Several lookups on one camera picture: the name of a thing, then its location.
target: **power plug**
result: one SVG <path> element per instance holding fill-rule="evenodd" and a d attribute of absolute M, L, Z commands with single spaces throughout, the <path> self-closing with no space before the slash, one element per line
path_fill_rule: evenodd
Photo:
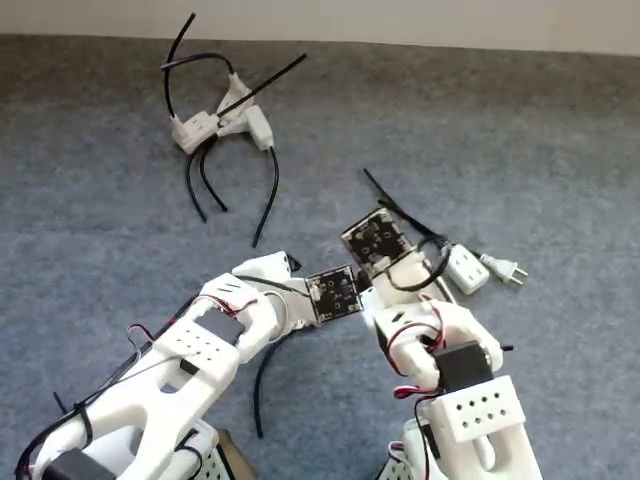
<path fill-rule="evenodd" d="M 445 270 L 465 295 L 471 295 L 489 280 L 489 270 L 463 245 L 451 248 L 449 263 Z"/>
<path fill-rule="evenodd" d="M 253 105 L 244 111 L 249 125 L 249 132 L 260 150 L 273 147 L 273 131 L 267 117 L 258 105 Z"/>
<path fill-rule="evenodd" d="M 171 117 L 171 136 L 188 155 L 217 131 L 218 116 L 204 111 L 196 113 L 184 123 L 177 116 Z"/>

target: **gray carpet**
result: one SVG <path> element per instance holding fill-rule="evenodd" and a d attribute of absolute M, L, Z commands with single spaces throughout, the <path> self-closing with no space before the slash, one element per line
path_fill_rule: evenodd
<path fill-rule="evenodd" d="M 260 95 L 268 159 L 221 141 L 193 210 L 158 65 L 169 42 L 0 37 L 0 471 L 128 356 L 131 322 L 160 327 L 205 280 L 286 249 L 313 273 L 350 261 L 343 228 L 375 206 L 367 166 L 434 229 L 519 261 L 522 289 L 463 299 L 514 343 L 515 380 L 545 478 L 640 478 L 640 59 L 361 44 L 188 42 L 220 50 Z M 221 67 L 176 72 L 183 118 L 214 105 Z M 263 478 L 368 479 L 411 403 L 358 318 L 299 335 L 264 384 L 255 436 L 242 368 L 207 419 L 228 427 Z"/>

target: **circuit board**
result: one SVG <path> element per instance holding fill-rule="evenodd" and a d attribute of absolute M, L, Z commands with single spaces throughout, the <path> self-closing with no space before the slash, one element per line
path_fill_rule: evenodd
<path fill-rule="evenodd" d="M 311 304 L 320 322 L 362 310 L 350 265 L 334 268 L 306 279 Z"/>
<path fill-rule="evenodd" d="M 413 250 L 386 208 L 375 210 L 345 230 L 342 240 L 369 278 L 383 273 Z"/>

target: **white plastic housing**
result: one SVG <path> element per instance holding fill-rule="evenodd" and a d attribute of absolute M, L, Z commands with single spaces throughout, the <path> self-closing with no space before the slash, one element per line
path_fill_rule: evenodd
<path fill-rule="evenodd" d="M 446 273 L 465 295 L 471 295 L 489 280 L 489 270 L 464 246 L 451 248 Z"/>
<path fill-rule="evenodd" d="M 222 110 L 226 109 L 229 105 L 237 102 L 247 94 L 249 94 L 251 90 L 240 80 L 237 73 L 233 73 L 229 75 L 229 90 L 220 101 L 220 105 L 218 105 L 218 109 L 216 113 L 220 113 Z M 238 105 L 236 108 L 231 110 L 225 116 L 222 117 L 220 123 L 222 125 L 227 125 L 234 121 L 236 117 L 238 117 L 245 109 L 249 108 L 255 102 L 255 97 L 249 98 L 246 102 Z"/>
<path fill-rule="evenodd" d="M 218 131 L 218 117 L 207 112 L 196 113 L 182 123 L 178 117 L 171 118 L 171 135 L 180 148 L 191 155 L 205 140 Z"/>
<path fill-rule="evenodd" d="M 253 105 L 244 111 L 249 125 L 249 132 L 253 141 L 260 150 L 269 150 L 273 147 L 273 131 L 264 116 L 264 112 L 258 105 Z"/>
<path fill-rule="evenodd" d="M 289 259 L 284 251 L 276 252 L 263 257 L 252 258 L 241 263 L 232 270 L 234 275 L 248 275 L 251 277 L 263 278 L 278 283 L 284 283 L 288 287 L 308 293 L 307 284 L 304 278 L 292 277 L 289 267 Z M 270 285 L 248 281 L 260 292 L 277 291 L 287 302 L 289 321 L 288 325 L 279 332 L 279 336 L 289 333 L 292 329 L 299 329 L 310 325 L 316 325 L 316 314 L 309 298 L 298 295 L 295 292 L 278 290 Z M 284 319 L 286 313 L 279 298 L 269 296 L 269 300 L 277 312 L 278 318 Z"/>
<path fill-rule="evenodd" d="M 438 397 L 422 411 L 440 450 L 438 466 L 449 480 L 542 479 L 508 376 Z M 495 454 L 490 469 L 478 452 L 484 435 Z"/>
<path fill-rule="evenodd" d="M 433 401 L 432 415 L 456 443 L 525 422 L 524 412 L 508 376 L 443 395 Z"/>

